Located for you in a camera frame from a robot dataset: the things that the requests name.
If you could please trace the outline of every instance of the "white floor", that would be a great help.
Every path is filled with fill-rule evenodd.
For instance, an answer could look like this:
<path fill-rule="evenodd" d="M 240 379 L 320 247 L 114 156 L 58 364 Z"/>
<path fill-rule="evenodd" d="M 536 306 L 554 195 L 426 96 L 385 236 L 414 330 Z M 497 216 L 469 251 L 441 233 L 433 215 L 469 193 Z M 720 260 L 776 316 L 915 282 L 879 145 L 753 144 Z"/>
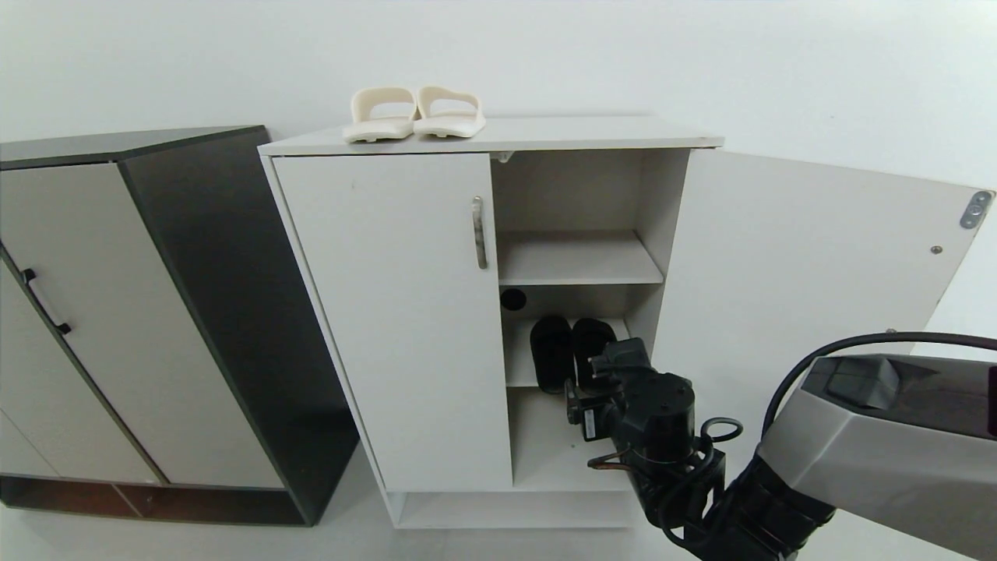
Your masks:
<path fill-rule="evenodd" d="M 363 453 L 315 528 L 151 523 L 0 508 L 3 561 L 692 560 L 651 526 L 634 530 L 392 529 Z M 966 559 L 839 512 L 801 561 Z"/>

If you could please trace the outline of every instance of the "black slipper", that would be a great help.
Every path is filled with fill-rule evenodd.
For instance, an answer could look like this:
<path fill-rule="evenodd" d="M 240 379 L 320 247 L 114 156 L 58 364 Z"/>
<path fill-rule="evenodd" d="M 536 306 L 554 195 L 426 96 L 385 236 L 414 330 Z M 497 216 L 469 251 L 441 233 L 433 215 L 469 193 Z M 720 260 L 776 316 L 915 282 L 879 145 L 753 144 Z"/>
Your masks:
<path fill-rule="evenodd" d="M 574 323 L 571 332 L 574 345 L 574 359 L 578 365 L 578 387 L 589 392 L 612 389 L 612 381 L 592 377 L 592 365 L 588 360 L 602 354 L 607 342 L 616 340 L 616 332 L 605 321 L 583 317 Z"/>
<path fill-rule="evenodd" d="M 574 376 L 571 326 L 559 315 L 541 319 L 529 332 L 536 383 L 546 393 L 564 393 L 564 382 Z"/>

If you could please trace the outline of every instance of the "white slipper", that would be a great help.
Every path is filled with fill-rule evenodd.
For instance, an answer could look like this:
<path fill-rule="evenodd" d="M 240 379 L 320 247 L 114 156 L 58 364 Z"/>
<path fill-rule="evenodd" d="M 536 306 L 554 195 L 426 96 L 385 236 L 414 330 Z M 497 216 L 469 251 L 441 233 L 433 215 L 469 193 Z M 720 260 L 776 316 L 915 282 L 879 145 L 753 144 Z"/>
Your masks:
<path fill-rule="evenodd" d="M 474 108 L 433 111 L 433 103 L 440 100 L 463 101 L 471 104 Z M 426 86 L 419 90 L 419 113 L 422 115 L 422 119 L 416 121 L 415 132 L 417 135 L 467 139 L 485 127 L 482 101 L 477 96 L 452 92 L 439 86 Z"/>
<path fill-rule="evenodd" d="M 371 117 L 371 111 L 386 103 L 412 104 L 405 115 Z M 415 96 L 406 88 L 367 88 L 353 94 L 350 104 L 353 124 L 343 127 L 346 142 L 374 142 L 381 139 L 404 139 L 412 134 L 412 124 L 419 115 Z"/>

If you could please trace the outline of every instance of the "cabinet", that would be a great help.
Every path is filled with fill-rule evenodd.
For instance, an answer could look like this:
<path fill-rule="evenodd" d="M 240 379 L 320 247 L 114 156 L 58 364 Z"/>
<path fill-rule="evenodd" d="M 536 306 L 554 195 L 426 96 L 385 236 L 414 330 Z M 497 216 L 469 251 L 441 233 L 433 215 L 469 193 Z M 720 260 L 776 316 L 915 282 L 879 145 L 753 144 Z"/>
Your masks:
<path fill-rule="evenodd" d="M 606 117 L 260 147 L 398 527 L 635 521 L 625 475 L 585 465 L 611 443 L 583 442 L 536 387 L 529 332 L 546 314 L 643 338 L 706 416 L 761 400 L 753 387 L 829 340 L 925 326 L 975 235 L 960 219 L 976 190 L 721 145 Z M 505 290 L 525 305 L 502 307 Z"/>
<path fill-rule="evenodd" d="M 8 506 L 317 521 L 357 435 L 255 156 L 267 140 L 3 145 Z"/>

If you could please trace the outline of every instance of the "round hole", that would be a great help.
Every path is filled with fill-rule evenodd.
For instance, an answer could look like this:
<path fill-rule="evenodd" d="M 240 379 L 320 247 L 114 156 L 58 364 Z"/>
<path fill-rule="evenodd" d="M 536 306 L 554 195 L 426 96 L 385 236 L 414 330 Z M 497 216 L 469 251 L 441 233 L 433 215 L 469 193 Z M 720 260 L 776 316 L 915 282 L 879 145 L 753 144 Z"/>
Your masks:
<path fill-rule="evenodd" d="M 526 294 L 519 288 L 503 290 L 498 296 L 501 306 L 511 311 L 519 311 L 526 306 Z"/>

